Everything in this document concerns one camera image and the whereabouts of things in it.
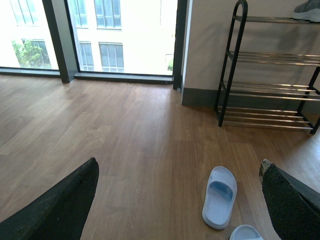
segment building window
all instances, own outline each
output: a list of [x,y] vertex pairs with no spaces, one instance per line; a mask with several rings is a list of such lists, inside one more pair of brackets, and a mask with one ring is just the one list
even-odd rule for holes
[[120,0],[94,0],[98,28],[121,29]]
[[82,58],[81,70],[94,71],[94,59],[92,57],[91,43],[80,42],[80,51]]
[[74,17],[77,28],[88,27],[85,0],[70,0],[70,13]]
[[12,10],[18,25],[37,25],[39,19],[34,0],[10,0]]
[[21,68],[52,69],[45,41],[23,39],[22,43],[12,42]]
[[122,44],[99,43],[103,72],[123,73],[124,52]]

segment metal shoe rack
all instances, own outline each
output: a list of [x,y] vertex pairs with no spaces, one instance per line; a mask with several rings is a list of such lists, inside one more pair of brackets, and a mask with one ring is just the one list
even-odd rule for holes
[[[238,7],[242,5],[242,16],[237,15]],[[313,125],[302,110],[307,101],[320,102],[320,91],[314,87],[315,81],[320,73],[320,56],[318,55],[294,55],[266,52],[241,52],[240,45],[245,29],[245,24],[251,23],[277,23],[277,24],[319,24],[304,20],[279,17],[255,17],[247,16],[248,3],[246,0],[239,0],[233,11],[228,42],[222,67],[221,78],[215,100],[214,110],[217,113],[219,127],[223,122],[241,125],[290,128],[310,130],[315,134],[319,125],[320,117]],[[232,35],[235,21],[240,22],[238,36],[234,51],[230,51]],[[230,73],[227,82],[224,81],[228,59],[231,60]],[[258,63],[258,64],[277,64],[277,65],[296,65],[296,66],[315,66],[314,74],[308,85],[292,84],[269,84],[254,82],[235,82],[233,81],[237,62]],[[288,101],[299,101],[296,111],[279,109],[255,109],[243,107],[227,107],[229,96],[242,96],[250,98],[278,99]]]

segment shoe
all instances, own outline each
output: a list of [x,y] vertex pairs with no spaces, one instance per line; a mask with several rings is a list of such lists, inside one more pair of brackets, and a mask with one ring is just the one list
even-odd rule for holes
[[320,0],[309,0],[297,6],[292,17],[299,20],[320,22]]
[[230,240],[264,240],[259,232],[250,225],[240,225],[233,230]]
[[202,218],[214,229],[225,229],[229,224],[237,194],[233,174],[223,166],[216,166],[209,177],[202,210]]

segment white slipper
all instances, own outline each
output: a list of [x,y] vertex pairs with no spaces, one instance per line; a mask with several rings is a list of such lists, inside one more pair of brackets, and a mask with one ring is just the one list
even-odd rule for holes
[[202,218],[214,229],[225,229],[230,221],[237,194],[233,174],[223,166],[216,166],[209,177],[202,210]]
[[230,240],[264,240],[259,232],[250,225],[240,225],[233,230]]

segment white wall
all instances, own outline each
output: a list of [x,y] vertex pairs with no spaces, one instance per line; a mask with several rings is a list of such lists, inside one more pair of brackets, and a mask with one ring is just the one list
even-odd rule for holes
[[[185,88],[217,90],[236,0],[193,0]],[[247,0],[248,16],[290,18],[304,0]],[[320,55],[320,25],[247,23],[241,51]],[[238,63],[238,81],[308,83],[314,67]],[[320,79],[315,85],[320,87]]]

